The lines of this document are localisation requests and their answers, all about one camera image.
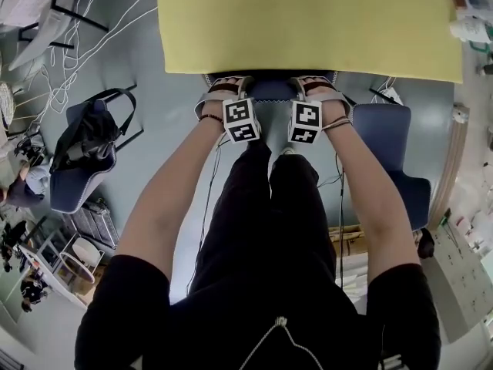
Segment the person's right hand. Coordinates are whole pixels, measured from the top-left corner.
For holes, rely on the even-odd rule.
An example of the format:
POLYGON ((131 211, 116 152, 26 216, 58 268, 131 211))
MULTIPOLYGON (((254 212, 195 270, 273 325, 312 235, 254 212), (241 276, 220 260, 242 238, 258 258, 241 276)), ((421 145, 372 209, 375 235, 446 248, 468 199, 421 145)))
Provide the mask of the person's right hand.
POLYGON ((297 91, 303 96, 309 96, 315 89, 329 89, 335 91, 333 84, 324 76, 298 76, 290 81, 295 85, 297 91))

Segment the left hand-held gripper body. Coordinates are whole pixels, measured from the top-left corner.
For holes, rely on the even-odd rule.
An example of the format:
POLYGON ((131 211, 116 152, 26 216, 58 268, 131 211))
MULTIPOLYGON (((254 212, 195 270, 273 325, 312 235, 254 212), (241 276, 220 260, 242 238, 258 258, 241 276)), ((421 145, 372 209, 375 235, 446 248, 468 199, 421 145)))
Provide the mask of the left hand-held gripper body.
POLYGON ((233 143, 259 140, 261 125, 254 110, 254 99, 248 91, 227 96, 223 101, 223 122, 233 143))

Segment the person's left hand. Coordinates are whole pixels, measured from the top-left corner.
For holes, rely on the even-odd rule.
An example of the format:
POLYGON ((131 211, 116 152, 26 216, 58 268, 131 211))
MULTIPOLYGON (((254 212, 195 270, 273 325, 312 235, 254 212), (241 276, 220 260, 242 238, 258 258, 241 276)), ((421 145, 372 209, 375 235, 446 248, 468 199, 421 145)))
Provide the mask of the person's left hand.
POLYGON ((229 92, 240 95, 247 91, 249 85, 254 81, 252 76, 227 76, 218 78, 209 88, 208 93, 229 92))

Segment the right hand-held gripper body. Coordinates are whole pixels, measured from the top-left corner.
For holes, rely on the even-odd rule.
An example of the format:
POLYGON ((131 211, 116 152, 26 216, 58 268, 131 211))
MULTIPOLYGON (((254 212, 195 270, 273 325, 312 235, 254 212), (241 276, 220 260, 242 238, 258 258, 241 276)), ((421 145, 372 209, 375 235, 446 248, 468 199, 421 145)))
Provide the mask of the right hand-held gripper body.
POLYGON ((306 94, 299 77, 290 81, 297 95, 291 100, 288 140, 313 144, 322 131, 322 102, 306 94))

